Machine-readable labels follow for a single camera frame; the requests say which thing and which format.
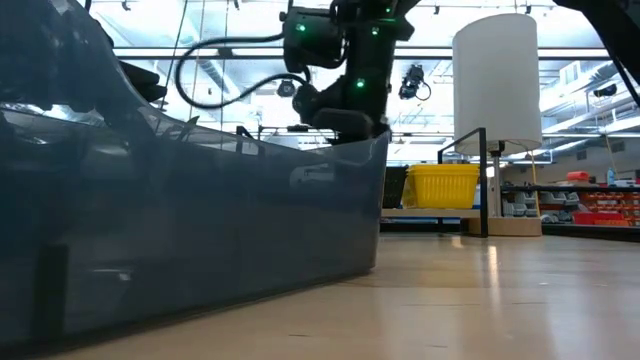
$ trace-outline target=ceiling light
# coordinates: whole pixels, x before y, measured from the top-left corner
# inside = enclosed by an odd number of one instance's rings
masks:
[[[402,48],[398,47],[395,56],[417,58],[452,58],[451,48]],[[609,60],[609,53],[605,49],[538,49],[538,57],[543,60],[573,59],[573,60]]]
[[[600,134],[542,134],[543,138],[578,138],[578,139],[588,139],[588,138],[597,138],[602,135]]]
[[[269,56],[282,57],[282,48],[235,48],[233,54],[236,56]]]
[[[531,160],[519,160],[512,162],[513,165],[531,165]],[[551,165],[553,164],[551,161],[536,161],[536,165]]]
[[[612,133],[620,130],[626,130],[632,127],[640,126],[640,116],[634,116],[628,119],[614,121],[602,128],[603,133]]]
[[[614,133],[607,136],[613,138],[640,138],[640,133]]]
[[[580,144],[584,144],[587,140],[578,140],[578,141],[574,141],[574,142],[570,142],[564,145],[560,145],[556,148],[553,149],[553,151],[563,151],[563,150],[568,150],[571,149],[572,147],[578,146]]]
[[[116,57],[123,60],[132,60],[136,58],[149,59],[149,58],[173,58],[174,56],[182,56],[188,49],[171,49],[171,48],[146,48],[146,49],[135,49],[135,48],[116,48],[113,49],[113,53]],[[218,49],[200,49],[200,57],[213,57],[218,56]]]

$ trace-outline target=floor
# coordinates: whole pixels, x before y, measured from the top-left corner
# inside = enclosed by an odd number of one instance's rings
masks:
[[[639,244],[403,235],[382,239],[368,276],[50,359],[635,360],[639,352]]]

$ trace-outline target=yellow plastic crate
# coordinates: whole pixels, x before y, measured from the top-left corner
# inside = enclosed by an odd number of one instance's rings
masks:
[[[480,166],[421,164],[409,168],[402,202],[405,208],[470,209]]]

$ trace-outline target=storage shelf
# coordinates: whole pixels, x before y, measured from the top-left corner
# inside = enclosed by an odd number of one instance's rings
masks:
[[[382,217],[479,218],[480,210],[473,209],[382,209]]]

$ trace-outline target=white cylinder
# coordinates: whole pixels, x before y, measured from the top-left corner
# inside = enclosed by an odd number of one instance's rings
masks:
[[[453,39],[455,137],[487,129],[489,150],[503,154],[540,147],[540,80],[536,22],[521,14],[478,20]],[[478,155],[478,137],[456,146]]]

